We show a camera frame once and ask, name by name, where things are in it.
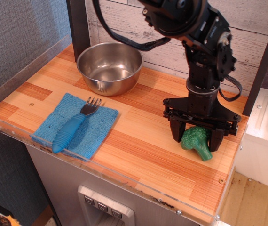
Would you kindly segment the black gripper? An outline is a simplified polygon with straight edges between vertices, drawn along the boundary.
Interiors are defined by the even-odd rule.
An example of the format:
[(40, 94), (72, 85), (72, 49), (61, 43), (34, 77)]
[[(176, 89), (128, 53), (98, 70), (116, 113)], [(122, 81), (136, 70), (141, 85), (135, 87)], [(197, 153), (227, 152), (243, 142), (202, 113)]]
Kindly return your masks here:
[(207, 94), (189, 91), (188, 97), (163, 100), (164, 117), (170, 121), (173, 139), (180, 142), (186, 124), (211, 129), (209, 149), (216, 152), (225, 135), (236, 135), (241, 116), (221, 105), (217, 91)]

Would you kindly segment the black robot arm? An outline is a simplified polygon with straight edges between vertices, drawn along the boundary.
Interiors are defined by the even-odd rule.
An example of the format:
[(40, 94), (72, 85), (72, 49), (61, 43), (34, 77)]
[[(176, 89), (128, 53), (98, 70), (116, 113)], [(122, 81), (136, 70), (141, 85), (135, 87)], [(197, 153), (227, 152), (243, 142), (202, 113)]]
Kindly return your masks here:
[(203, 127), (210, 130), (210, 151), (217, 151), (225, 136), (237, 133), (241, 121), (238, 114), (218, 101), (221, 82), (229, 81), (242, 89), (230, 76), (236, 59), (228, 22), (205, 0), (144, 0), (142, 4), (149, 25), (167, 38), (178, 39), (185, 47), (189, 94), (163, 101), (174, 140), (180, 142), (186, 124)]

